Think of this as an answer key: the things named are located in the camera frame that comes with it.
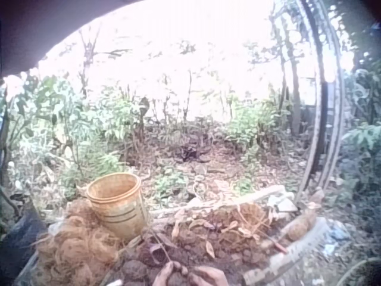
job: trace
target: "bucket rim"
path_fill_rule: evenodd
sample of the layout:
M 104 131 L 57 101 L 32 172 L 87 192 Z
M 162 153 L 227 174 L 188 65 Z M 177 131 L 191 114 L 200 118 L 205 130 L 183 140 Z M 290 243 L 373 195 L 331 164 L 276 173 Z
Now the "bucket rim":
M 125 192 L 124 194 L 120 194 L 120 195 L 116 195 L 116 196 L 113 196 L 113 197 L 108 197 L 108 198 L 97 198 L 97 197 L 94 197 L 90 194 L 89 190 L 92 186 L 94 186 L 95 184 L 97 184 L 99 181 L 101 180 L 104 180 L 108 177 L 112 177 L 112 176 L 117 176 L 117 175 L 128 175 L 128 176 L 132 176 L 136 179 L 136 184 L 133 188 L 131 188 L 130 190 L 128 190 L 127 192 Z M 94 181 L 92 181 L 88 187 L 86 188 L 86 196 L 88 197 L 88 199 L 91 201 L 91 202 L 94 202 L 94 203 L 112 203 L 114 202 L 115 200 L 119 200 L 121 198 L 127 198 L 133 194 L 136 193 L 136 191 L 138 191 L 140 189 L 140 186 L 142 185 L 142 180 L 139 176 L 136 176 L 135 174 L 133 173 L 128 173 L 128 172 L 116 172 L 116 173 L 110 173 L 110 174 L 107 174 L 105 176 L 102 176 L 98 179 L 95 179 Z

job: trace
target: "coconut husk fiber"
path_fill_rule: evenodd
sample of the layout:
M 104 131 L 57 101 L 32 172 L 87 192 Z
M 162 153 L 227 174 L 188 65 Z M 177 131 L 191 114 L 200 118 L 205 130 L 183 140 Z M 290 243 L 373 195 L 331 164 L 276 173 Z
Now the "coconut husk fiber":
M 36 243 L 36 285 L 99 285 L 118 260 L 122 242 L 104 228 L 87 200 L 72 202 L 59 232 Z

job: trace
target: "plastic bucket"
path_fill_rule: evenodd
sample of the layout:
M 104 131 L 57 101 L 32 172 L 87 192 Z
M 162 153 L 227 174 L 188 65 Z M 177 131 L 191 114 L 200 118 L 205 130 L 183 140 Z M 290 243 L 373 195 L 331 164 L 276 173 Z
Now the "plastic bucket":
M 113 173 L 95 180 L 86 191 L 102 224 L 128 241 L 140 235 L 149 220 L 141 185 L 134 174 Z

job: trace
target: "tan bucket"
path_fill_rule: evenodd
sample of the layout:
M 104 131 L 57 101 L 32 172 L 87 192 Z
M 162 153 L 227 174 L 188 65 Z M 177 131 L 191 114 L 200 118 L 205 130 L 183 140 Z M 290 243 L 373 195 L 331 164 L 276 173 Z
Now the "tan bucket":
M 92 182 L 86 192 L 103 225 L 130 241 L 148 222 L 141 195 L 142 181 L 129 173 L 113 173 Z

